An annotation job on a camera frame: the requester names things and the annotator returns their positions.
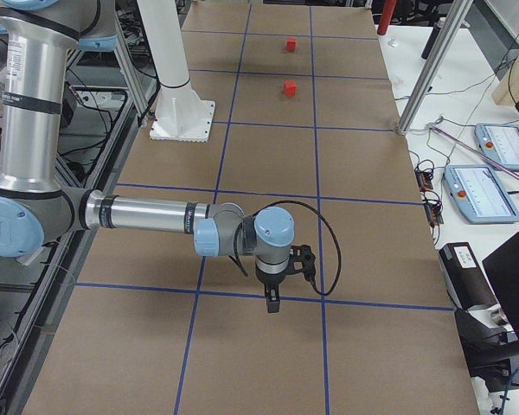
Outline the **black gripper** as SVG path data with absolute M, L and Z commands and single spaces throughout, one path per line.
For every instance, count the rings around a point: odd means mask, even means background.
M 268 313 L 279 313 L 280 296 L 279 285 L 285 280 L 286 271 L 268 273 L 259 267 L 255 268 L 256 278 L 263 284 L 266 297 L 266 309 Z

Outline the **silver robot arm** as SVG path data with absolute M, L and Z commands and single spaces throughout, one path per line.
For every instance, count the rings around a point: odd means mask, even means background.
M 269 312 L 292 274 L 294 220 L 280 207 L 245 215 L 232 204 L 139 200 L 70 188 L 54 177 L 67 53 L 114 48 L 111 1 L 4 1 L 6 82 L 0 150 L 0 257 L 30 254 L 75 230 L 135 228 L 190 234 L 203 257 L 255 259 Z

